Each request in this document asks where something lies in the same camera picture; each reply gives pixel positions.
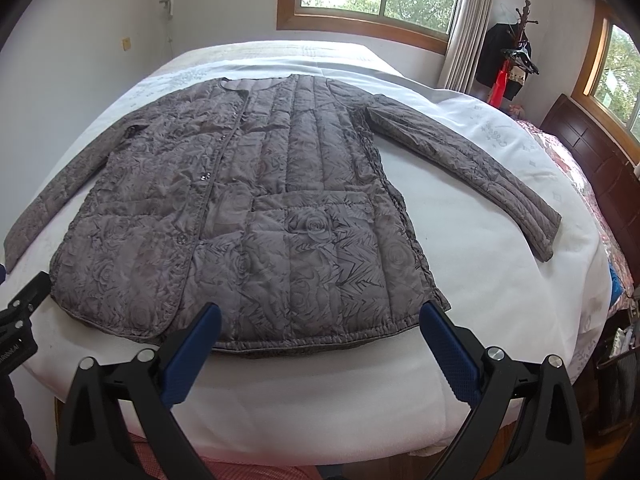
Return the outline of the grey quilted floral jacket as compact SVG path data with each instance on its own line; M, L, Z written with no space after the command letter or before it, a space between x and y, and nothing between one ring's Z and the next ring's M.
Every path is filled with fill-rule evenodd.
M212 302L217 349L246 354L398 335L424 304L449 304L377 136L483 195L551 259L560 215L479 146L388 96L295 74L206 80L120 118L18 217L6 268L86 190L49 266L73 318L159 341Z

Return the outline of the white bed sheet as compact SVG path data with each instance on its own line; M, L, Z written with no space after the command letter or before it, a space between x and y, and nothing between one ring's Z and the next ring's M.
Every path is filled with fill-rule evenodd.
M118 98L83 132L48 183L120 118L162 96L212 79L290 75L335 79L404 103L473 142L561 217L553 255L538 260L518 225L459 179L377 136L384 171L404 198L437 288L454 322L513 359L560 356L577 376L608 316L611 278L593 216L570 180L514 120L477 99L409 80L372 52L325 41L253 41L180 54ZM85 198L76 195L26 250L1 289L9 301L61 244ZM81 359L126 361L159 341L115 336L43 301L32 319L38 351L27 368L66 396ZM180 426L205 456L225 462L314 465L437 451L468 409L454 398L418 324L358 346L298 353L230 353L216 344Z

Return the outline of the pink floral quilt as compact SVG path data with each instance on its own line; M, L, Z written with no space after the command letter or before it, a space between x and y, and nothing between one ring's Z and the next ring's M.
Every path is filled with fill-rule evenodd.
M632 299L634 280L631 276L629 264L623 254L622 248L620 248L620 244L618 244L615 239L613 231L608 225L608 222L606 222L605 216L602 214L596 194L594 194L594 189L582 171L582 167L578 165L578 162L576 162L573 155L570 154L567 147L556 136L542 131L525 119L524 108L521 107L521 105L509 105L506 108L506 114L534 138L540 147L555 162L555 165L568 177L573 188L582 196L582 201L593 216L606 256L608 257L608 266L610 267L612 278L612 297L610 306L608 307L608 317L610 318L618 311L630 309L634 303Z

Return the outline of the dark wooden headboard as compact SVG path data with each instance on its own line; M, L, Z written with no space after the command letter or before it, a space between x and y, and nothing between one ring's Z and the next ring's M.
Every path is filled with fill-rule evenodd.
M631 162L600 125L565 94L556 99L540 128L556 136L582 168L638 285L640 191Z

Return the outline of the red hanging bag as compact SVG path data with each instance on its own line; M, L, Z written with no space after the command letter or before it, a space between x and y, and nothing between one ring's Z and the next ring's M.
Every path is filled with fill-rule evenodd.
M499 108L504 92L506 91L506 83L508 82L511 63L509 60L505 60L498 71L496 81L491 88L491 92L488 99L488 104L492 107Z

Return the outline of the wooden coat rack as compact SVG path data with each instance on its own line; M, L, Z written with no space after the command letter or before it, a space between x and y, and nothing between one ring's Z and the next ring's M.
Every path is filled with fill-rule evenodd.
M520 92L529 75L539 74L539 68L532 60L532 48L526 36L526 26L537 24L536 20L529 17L531 5L529 0L524 0L521 9L516 9L518 22L510 30L512 46L501 50L506 73L506 90L503 97L508 101L512 101Z

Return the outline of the white pleated curtain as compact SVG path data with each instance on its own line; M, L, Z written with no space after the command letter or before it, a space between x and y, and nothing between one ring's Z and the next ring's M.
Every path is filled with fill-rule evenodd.
M468 93L474 81L492 0L460 0L450 32L439 88Z

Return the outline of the white wall pipe fixture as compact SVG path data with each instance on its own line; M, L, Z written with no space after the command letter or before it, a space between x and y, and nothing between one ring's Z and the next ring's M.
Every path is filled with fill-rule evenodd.
M175 0L160 0L160 4L164 7L168 20L171 20L175 13Z

